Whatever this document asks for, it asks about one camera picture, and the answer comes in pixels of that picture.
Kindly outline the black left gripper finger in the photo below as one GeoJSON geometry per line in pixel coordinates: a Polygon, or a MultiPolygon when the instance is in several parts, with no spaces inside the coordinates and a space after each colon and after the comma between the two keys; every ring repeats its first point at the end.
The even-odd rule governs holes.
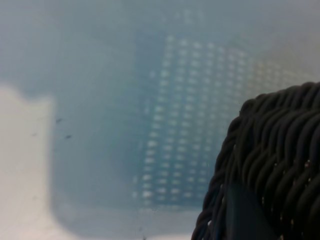
{"type": "Polygon", "coordinates": [[[251,191],[239,184],[227,189],[226,238],[228,240],[274,240],[275,233],[251,191]]]}

